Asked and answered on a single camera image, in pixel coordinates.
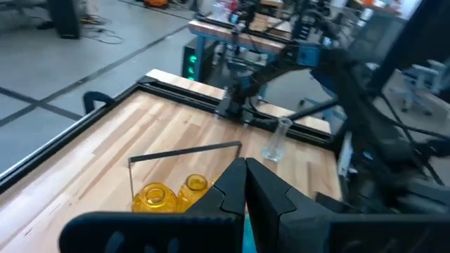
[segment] concrete floor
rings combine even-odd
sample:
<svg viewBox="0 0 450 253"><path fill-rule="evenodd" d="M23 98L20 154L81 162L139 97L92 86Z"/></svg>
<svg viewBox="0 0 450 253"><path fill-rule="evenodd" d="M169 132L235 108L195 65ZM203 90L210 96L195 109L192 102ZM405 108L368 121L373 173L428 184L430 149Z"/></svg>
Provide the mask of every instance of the concrete floor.
<svg viewBox="0 0 450 253"><path fill-rule="evenodd" d="M194 37L186 29L193 13L151 11L137 5L133 0L98 2L99 15L112 20L106 28L124 40L118 45L87 38L62 40L53 30L30 27L0 33L0 173L80 119L84 92L114 96L153 68L181 73L182 47ZM394 77L390 86L398 83L401 80ZM297 110L304 97L329 98L307 71L273 80L265 99ZM398 108L399 100L392 100ZM387 112L381 103L377 105ZM407 124L440 132L446 129L443 115L401 113ZM450 183L446 160L433 164Z"/></svg>

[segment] teal component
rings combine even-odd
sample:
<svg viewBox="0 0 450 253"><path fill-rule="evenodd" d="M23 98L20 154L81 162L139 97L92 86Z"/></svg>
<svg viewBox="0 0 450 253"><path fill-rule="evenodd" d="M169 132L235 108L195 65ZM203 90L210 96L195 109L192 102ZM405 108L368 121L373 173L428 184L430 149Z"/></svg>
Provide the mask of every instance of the teal component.
<svg viewBox="0 0 450 253"><path fill-rule="evenodd" d="M244 220L244 240L242 243L243 253L256 253L255 239L253 238L252 225L250 224L250 217L245 214Z"/></svg>

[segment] office chair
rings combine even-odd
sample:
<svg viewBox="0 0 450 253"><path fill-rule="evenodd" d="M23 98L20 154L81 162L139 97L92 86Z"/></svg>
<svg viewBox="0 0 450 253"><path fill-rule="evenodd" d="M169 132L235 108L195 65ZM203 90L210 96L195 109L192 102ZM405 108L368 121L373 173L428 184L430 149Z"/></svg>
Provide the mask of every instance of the office chair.
<svg viewBox="0 0 450 253"><path fill-rule="evenodd" d="M412 65L401 72L407 91L391 91L392 94L403 98L402 112L408 112L414 104L424 109L427 116L432 115L431 102L424 95L438 96L446 76L446 69L450 66L450 59L445 63L435 60L428 61L429 66Z"/></svg>

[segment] desk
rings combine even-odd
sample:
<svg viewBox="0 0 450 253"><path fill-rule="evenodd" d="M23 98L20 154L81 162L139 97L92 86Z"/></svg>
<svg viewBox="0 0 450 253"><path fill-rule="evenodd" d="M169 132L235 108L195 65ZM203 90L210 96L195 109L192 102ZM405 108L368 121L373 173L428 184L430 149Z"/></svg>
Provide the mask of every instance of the desk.
<svg viewBox="0 0 450 253"><path fill-rule="evenodd" d="M265 15L257 14L255 17L255 21L250 25L250 27L255 27L257 30L265 30L265 28L262 29L260 25L262 23L262 20L267 20L266 24L269 24L269 22L271 24L274 24L280 21L279 19L270 18ZM231 43L232 40L230 30L216 25L207 24L205 22L201 22L198 20L190 21L188 24L188 28L193 34L197 35L197 45L195 47L195 56L197 57L197 59L202 59L203 49L205 47L205 39L213 39L215 41L220 41L224 43ZM277 27L277 30L278 29L282 29L281 30L282 32L290 33L290 26L286 26L286 24L284 23L279 25ZM254 44L258 51L261 51L262 53L267 53L270 56L276 55L285 46L285 44L274 42L269 39L263 39L260 37L252 36L249 34L240 34L237 44L240 47L248 49L253 49ZM201 60L197 60L195 62L195 69L194 69L195 72L194 78L196 81L200 80L201 76L200 66Z"/></svg>
<svg viewBox="0 0 450 253"><path fill-rule="evenodd" d="M261 0L261 4L276 7L275 16L277 18L281 17L281 11L283 10L283 1L281 1L281 0Z"/></svg>
<svg viewBox="0 0 450 253"><path fill-rule="evenodd" d="M209 96L223 95L221 89L159 70L147 75ZM273 105L262 110L275 115L286 112ZM328 126L310 117L302 123L323 130ZM285 157L275 164L261 155L269 137L270 133L261 129L244 128L202 110L135 91L0 195L0 252L58 252L59 233L75 216L96 210L129 211L127 158L145 153L239 140L243 143L241 156L255 157L308 196L320 191L341 198L331 151L288 139ZM135 164L135 189L159 181L177 192L189 174L201 173L211 179L233 156L234 152L224 150L205 152L201 159L194 154L182 160Z"/></svg>

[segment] clear glass vase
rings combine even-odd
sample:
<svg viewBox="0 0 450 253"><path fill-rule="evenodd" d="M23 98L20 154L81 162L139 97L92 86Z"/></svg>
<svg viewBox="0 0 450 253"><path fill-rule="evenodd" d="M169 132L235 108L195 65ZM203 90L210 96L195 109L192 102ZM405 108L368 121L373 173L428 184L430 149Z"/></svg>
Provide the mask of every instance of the clear glass vase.
<svg viewBox="0 0 450 253"><path fill-rule="evenodd" d="M272 134L269 141L262 149L262 155L265 159L278 162L284 156L286 133L293 122L287 117L278 119L278 126L275 133Z"/></svg>

